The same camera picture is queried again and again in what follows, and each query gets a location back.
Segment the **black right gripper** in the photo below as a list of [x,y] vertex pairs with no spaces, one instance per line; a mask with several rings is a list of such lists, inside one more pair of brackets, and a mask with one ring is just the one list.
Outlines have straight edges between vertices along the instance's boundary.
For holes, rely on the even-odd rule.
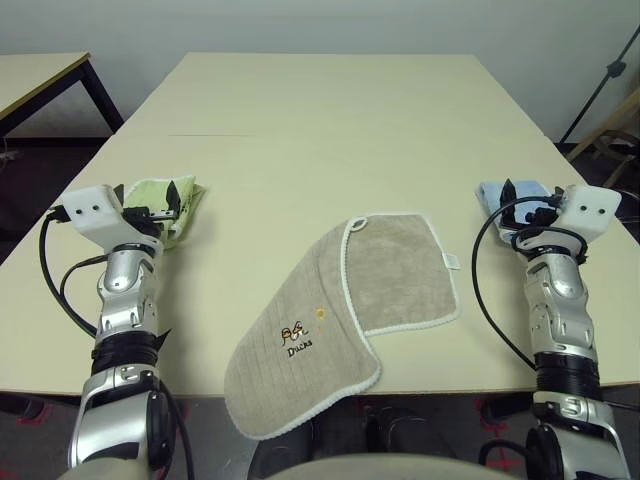
[[[561,200],[565,191],[556,186],[552,194],[553,200]],[[515,203],[517,193],[514,184],[506,179],[501,190],[502,239],[510,240],[517,232],[527,227],[550,226],[556,220],[556,209],[547,202],[528,200]]]

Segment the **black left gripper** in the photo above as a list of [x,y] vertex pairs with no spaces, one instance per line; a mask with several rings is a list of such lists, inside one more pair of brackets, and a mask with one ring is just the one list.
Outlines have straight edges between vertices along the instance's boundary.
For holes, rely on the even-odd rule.
[[[113,192],[121,206],[124,206],[124,185],[119,184]],[[174,221],[181,210],[181,197],[173,180],[166,190],[168,210],[152,212],[148,207],[126,207],[122,211],[123,219],[138,232],[149,236],[160,236],[166,221]]]

